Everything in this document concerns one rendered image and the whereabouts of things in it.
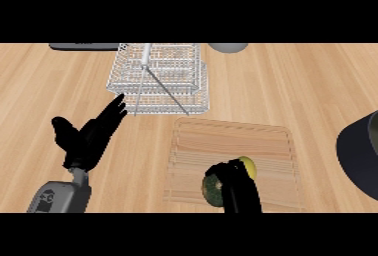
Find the dark round pot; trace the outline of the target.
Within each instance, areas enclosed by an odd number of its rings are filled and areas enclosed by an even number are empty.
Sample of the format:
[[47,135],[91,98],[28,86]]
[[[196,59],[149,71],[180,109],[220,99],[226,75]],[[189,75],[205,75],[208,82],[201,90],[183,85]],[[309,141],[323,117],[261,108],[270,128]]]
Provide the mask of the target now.
[[340,132],[337,157],[353,184],[378,201],[378,111]]

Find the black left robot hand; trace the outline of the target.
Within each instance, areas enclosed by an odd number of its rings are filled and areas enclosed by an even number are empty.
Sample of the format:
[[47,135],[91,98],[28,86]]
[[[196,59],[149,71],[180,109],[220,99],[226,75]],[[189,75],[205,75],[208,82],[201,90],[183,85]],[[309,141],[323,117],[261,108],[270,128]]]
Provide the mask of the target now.
[[97,165],[111,137],[127,115],[124,95],[111,101],[99,116],[90,119],[81,129],[60,116],[52,119],[55,142],[65,151],[62,166],[89,172]]

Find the dark grey flat appliance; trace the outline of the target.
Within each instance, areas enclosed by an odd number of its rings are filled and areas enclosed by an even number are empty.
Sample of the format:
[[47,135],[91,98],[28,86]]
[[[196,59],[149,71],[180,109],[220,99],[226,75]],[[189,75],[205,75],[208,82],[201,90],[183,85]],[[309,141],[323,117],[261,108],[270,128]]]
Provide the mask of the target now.
[[120,43],[49,43],[60,51],[117,51]]

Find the grey round object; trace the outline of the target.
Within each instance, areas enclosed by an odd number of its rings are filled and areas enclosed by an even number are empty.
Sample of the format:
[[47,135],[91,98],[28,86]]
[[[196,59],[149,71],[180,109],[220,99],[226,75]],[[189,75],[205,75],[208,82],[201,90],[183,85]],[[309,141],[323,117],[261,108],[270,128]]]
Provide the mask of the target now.
[[246,43],[210,43],[210,47],[221,53],[238,53],[246,48]]

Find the pale wooden cutting board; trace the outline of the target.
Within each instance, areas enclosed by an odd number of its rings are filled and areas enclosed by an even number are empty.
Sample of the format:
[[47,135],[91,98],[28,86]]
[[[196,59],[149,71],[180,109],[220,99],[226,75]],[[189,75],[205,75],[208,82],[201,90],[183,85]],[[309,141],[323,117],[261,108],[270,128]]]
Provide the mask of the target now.
[[291,132],[285,127],[180,118],[174,123],[162,200],[190,212],[215,212],[202,196],[207,169],[238,157],[257,167],[263,211],[306,210]]

